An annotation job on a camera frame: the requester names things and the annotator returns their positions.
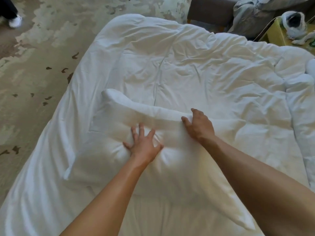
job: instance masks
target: black pants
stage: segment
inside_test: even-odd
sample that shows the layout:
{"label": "black pants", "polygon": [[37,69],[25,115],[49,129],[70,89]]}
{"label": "black pants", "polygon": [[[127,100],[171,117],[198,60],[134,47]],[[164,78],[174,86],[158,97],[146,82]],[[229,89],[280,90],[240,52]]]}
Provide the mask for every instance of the black pants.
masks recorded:
{"label": "black pants", "polygon": [[0,16],[6,19],[14,19],[17,17],[18,10],[11,0],[0,0]]}

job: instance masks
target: bed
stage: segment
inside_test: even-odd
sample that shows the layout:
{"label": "bed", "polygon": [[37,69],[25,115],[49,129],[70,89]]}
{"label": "bed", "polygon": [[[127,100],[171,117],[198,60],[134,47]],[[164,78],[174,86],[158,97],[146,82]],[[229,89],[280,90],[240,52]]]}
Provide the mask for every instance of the bed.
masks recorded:
{"label": "bed", "polygon": [[[63,177],[106,88],[147,105],[245,120],[245,152],[314,189],[315,74],[305,73],[313,58],[174,21],[116,17],[85,53],[16,178],[0,209],[0,235],[59,235],[99,192],[67,187]],[[215,210],[140,196],[132,196],[119,235],[209,234],[263,235]]]}

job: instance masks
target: forearm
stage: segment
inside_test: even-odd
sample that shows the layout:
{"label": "forearm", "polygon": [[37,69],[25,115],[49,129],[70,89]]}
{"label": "forearm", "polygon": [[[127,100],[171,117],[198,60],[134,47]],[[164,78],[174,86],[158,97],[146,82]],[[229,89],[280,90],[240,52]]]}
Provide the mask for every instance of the forearm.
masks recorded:
{"label": "forearm", "polygon": [[217,137],[202,145],[264,233],[314,234],[315,194],[308,188]]}
{"label": "forearm", "polygon": [[144,169],[145,166],[131,157],[61,236],[117,236],[132,192]]}

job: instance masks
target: human arm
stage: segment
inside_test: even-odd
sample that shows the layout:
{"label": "human arm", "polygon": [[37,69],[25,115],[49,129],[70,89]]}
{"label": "human arm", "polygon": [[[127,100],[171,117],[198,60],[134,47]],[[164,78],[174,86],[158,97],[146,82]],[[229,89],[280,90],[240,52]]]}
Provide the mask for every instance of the human arm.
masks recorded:
{"label": "human arm", "polygon": [[189,135],[212,156],[266,236],[315,235],[315,194],[280,171],[219,139],[203,112],[192,109]]}
{"label": "human arm", "polygon": [[131,157],[118,174],[60,236],[117,236],[134,188],[145,168],[162,150],[153,146],[154,130],[144,136],[143,124],[131,128],[134,144],[123,143]]}

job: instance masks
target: pillowcase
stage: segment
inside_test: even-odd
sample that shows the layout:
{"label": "pillowcase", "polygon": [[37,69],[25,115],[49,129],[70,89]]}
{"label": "pillowcase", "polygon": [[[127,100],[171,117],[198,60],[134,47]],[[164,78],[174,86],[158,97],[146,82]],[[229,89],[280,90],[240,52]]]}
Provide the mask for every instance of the pillowcase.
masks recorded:
{"label": "pillowcase", "polygon": [[[134,194],[203,209],[214,207],[236,224],[255,229],[251,214],[218,165],[186,132],[181,116],[191,120],[192,114],[135,103],[114,89],[102,95],[103,103],[65,180],[77,186],[106,186],[130,157],[122,144],[133,143],[130,128],[143,122],[145,135],[154,128],[153,144],[161,142],[164,148],[141,175]],[[216,134],[227,142],[245,125],[235,119],[212,123]]]}

